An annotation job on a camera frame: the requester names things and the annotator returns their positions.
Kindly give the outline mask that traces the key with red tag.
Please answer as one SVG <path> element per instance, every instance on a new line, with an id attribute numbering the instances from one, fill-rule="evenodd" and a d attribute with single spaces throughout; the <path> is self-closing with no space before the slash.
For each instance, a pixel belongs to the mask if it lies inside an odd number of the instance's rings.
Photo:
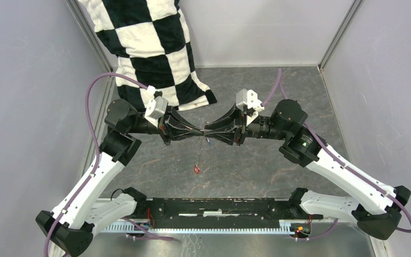
<path id="1" fill-rule="evenodd" d="M 198 165 L 195 165 L 195 166 L 194 166 L 193 171 L 194 171 L 194 173 L 197 174 L 197 175 L 201 172 L 201 170 L 200 170 L 200 168 L 199 168 Z"/>

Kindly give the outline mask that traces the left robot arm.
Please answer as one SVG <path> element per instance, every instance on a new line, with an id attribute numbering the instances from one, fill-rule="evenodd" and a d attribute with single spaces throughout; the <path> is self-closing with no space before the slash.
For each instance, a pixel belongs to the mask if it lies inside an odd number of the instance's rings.
<path id="1" fill-rule="evenodd" d="M 69 256 L 80 256 L 96 234 L 122 217 L 140 218 L 146 213 L 146 198 L 138 196 L 134 189 L 124 191 L 97 209 L 92 208 L 139 149 L 141 140 L 132 133 L 158 134 L 166 145 L 204 135 L 204 130 L 182 118 L 160 96 L 149 101 L 145 112 L 138 112 L 126 100 L 114 100 L 107 107 L 104 121 L 108 133 L 96 146 L 91 166 L 60 204 L 36 217 L 47 239 Z"/>

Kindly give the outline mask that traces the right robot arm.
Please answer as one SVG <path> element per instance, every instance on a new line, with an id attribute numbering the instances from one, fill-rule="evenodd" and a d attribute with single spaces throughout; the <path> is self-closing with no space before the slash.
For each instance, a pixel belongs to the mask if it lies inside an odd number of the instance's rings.
<path id="1" fill-rule="evenodd" d="M 240 145 L 246 138 L 281 140 L 279 151 L 284 158 L 325 177 L 347 193 L 335 196 L 297 188 L 287 205 L 292 217 L 333 217 L 355 224 L 374 238 L 387 240 L 399 230 L 401 218 L 407 216 L 410 190 L 383 184 L 351 164 L 309 130 L 307 116 L 292 99 L 281 100 L 269 117 L 235 106 L 207 124 L 205 135 L 228 145 Z"/>

